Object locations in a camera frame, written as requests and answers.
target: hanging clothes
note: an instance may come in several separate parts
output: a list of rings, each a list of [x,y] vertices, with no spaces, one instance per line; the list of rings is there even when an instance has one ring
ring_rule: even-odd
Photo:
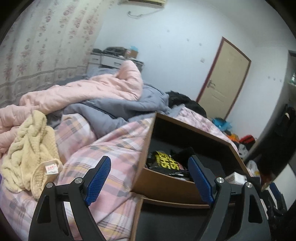
[[[296,150],[296,111],[286,105],[275,127],[262,144],[259,170],[276,176],[281,173]]]

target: drawer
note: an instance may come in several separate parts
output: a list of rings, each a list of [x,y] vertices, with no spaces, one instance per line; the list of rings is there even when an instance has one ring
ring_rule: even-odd
[[[91,54],[91,58],[89,60],[89,63],[93,63],[93,64],[100,64],[100,55],[95,55],[95,54]]]
[[[120,69],[120,66],[123,62],[124,62],[124,59],[112,58],[109,56],[102,56],[102,65]]]

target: pink plaid bedsheet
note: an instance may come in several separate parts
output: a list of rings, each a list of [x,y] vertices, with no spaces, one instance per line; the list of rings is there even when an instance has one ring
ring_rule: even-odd
[[[232,143],[209,120],[183,107],[178,120],[202,129]],[[63,116],[56,130],[56,143],[61,160],[65,163],[56,180],[67,184],[82,177],[96,166],[102,156],[111,158],[111,172],[90,211],[107,240],[128,240],[131,233],[138,196],[131,193],[144,138],[152,119],[129,123],[95,141],[88,122],[79,114]],[[30,223],[37,202],[28,191],[18,194],[0,185],[0,207],[8,222],[22,240],[28,240]],[[65,203],[69,225],[76,240],[80,239],[69,203]]]

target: gray comforter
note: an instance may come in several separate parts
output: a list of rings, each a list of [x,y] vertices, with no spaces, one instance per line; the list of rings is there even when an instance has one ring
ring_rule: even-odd
[[[111,98],[82,101],[47,115],[48,125],[55,128],[63,114],[78,113],[88,120],[97,138],[100,138],[128,122],[153,117],[156,111],[171,117],[177,116],[181,107],[170,109],[168,98],[168,94],[144,84],[138,101]]]

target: door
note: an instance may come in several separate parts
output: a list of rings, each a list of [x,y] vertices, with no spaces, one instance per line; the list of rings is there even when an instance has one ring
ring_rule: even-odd
[[[225,119],[247,76],[251,60],[225,38],[197,98],[210,118]]]

